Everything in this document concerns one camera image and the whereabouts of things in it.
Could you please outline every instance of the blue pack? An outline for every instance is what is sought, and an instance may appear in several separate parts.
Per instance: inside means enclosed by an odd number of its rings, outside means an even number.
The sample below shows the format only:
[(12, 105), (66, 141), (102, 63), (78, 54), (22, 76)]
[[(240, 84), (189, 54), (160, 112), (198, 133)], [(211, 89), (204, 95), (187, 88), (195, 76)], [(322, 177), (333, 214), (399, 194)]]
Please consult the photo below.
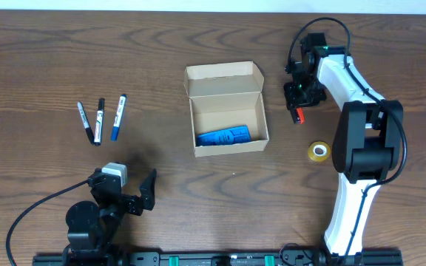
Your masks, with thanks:
[(248, 126), (237, 126), (198, 135), (198, 146), (231, 145), (251, 141)]

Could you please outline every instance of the tape roll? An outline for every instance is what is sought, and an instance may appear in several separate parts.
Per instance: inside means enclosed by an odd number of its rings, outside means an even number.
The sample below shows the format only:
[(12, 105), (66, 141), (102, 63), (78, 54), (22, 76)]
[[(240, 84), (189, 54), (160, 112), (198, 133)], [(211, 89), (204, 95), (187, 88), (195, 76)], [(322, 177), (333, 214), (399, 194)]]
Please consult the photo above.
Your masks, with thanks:
[(330, 146), (322, 141), (314, 142), (308, 148), (308, 156), (315, 162), (322, 162), (330, 156)]

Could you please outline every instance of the white wall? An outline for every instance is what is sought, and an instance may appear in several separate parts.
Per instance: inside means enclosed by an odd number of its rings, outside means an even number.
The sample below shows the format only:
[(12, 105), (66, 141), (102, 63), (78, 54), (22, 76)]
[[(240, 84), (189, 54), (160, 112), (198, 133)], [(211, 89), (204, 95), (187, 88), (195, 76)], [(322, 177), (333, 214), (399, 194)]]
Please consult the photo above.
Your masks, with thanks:
[(426, 0), (0, 0), (0, 9), (426, 14)]

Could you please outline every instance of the open box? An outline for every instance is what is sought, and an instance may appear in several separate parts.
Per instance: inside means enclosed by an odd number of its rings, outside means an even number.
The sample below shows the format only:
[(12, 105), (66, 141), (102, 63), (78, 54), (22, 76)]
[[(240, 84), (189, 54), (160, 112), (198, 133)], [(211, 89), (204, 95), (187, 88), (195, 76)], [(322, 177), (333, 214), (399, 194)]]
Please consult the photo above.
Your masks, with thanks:
[[(185, 89), (190, 101), (196, 157), (263, 151), (269, 141), (262, 89), (264, 77), (253, 62), (188, 66)], [(251, 142), (198, 146), (199, 134), (248, 126)]]

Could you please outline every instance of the wooden table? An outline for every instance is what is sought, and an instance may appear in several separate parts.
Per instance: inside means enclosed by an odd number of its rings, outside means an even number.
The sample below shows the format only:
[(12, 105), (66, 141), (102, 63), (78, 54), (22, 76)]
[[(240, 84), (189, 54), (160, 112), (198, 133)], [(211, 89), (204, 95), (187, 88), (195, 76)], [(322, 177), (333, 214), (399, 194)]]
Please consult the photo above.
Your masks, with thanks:
[[(285, 108), (283, 71), (291, 39), (319, 15), (0, 11), (0, 265), (14, 219), (35, 201), (86, 179), (96, 167), (128, 165), (126, 192), (158, 170), (154, 211), (129, 216), (118, 234), (133, 247), (173, 250), (278, 249), (317, 245), (337, 194), (331, 159), (308, 146), (332, 144), (332, 100), (305, 110), (296, 126)], [(365, 247), (398, 247), (405, 265), (426, 265), (426, 16), (339, 15), (353, 33), (356, 65), (368, 83), (405, 108), (409, 158), (403, 175), (374, 201)], [(318, 23), (329, 44), (343, 30)], [(266, 150), (195, 158), (186, 66), (254, 61), (266, 82)], [(109, 141), (127, 93), (118, 142)], [(106, 99), (104, 142), (91, 146), (76, 102), (95, 123)], [(91, 200), (88, 187), (28, 214), (13, 234), (20, 265), (67, 244), (65, 213)]]

